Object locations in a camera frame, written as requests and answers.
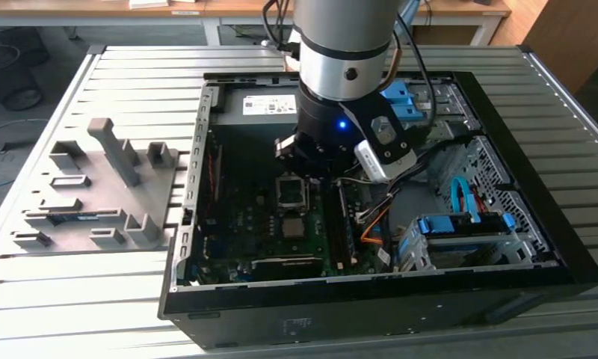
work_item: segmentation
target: silver robot arm segment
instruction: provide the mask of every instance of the silver robot arm segment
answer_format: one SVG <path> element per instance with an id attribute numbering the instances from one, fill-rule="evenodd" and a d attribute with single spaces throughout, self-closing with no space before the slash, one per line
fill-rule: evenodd
<path id="1" fill-rule="evenodd" d="M 307 177 L 340 176 L 356 157 L 371 180 L 388 182 L 416 163 L 405 130 L 379 92 L 401 3 L 296 2 L 299 124 L 276 151 Z"/>

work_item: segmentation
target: white table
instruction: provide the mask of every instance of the white table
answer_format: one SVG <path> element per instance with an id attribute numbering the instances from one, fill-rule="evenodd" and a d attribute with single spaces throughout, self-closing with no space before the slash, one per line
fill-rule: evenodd
<path id="1" fill-rule="evenodd" d="M 429 70 L 475 72 L 598 263 L 598 127 L 592 118 L 540 61 L 516 48 L 425 46 L 423 55 Z M 92 114 L 109 114 L 117 137 L 131 138 L 133 147 L 165 141 L 171 148 L 189 151 L 203 73 L 283 68 L 275 52 L 252 46 L 109 47 L 103 55 L 87 56 L 0 209 L 0 358 L 205 355 L 172 323 L 156 317 L 164 248 L 31 256 L 7 240 L 9 219 L 49 165 L 49 144 L 84 131 Z M 407 53 L 403 70 L 415 69 Z M 188 155 L 179 160 L 185 165 Z M 184 183 L 185 177 L 181 168 L 176 183 Z M 173 204 L 181 201 L 180 191 L 173 190 Z M 177 222 L 179 211 L 171 208 L 168 223 Z M 213 353 L 208 356 L 593 356 L 598 355 L 598 287 L 492 328 Z"/>

